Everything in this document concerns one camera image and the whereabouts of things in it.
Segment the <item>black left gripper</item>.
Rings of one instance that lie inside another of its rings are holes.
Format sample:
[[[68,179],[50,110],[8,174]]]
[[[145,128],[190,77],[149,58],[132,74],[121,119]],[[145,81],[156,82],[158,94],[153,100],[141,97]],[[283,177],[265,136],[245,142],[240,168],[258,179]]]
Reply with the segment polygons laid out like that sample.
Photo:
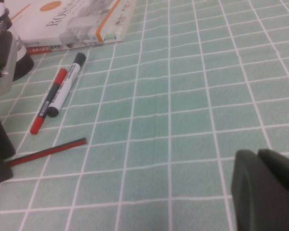
[[[13,81],[13,35],[0,31],[0,93],[8,93]]]

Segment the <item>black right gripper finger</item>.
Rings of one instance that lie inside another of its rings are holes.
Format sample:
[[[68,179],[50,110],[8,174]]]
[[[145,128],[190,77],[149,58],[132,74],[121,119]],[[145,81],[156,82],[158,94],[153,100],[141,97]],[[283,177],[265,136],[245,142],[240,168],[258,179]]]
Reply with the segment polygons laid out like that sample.
[[[239,231],[289,231],[289,158],[238,150],[231,193]]]

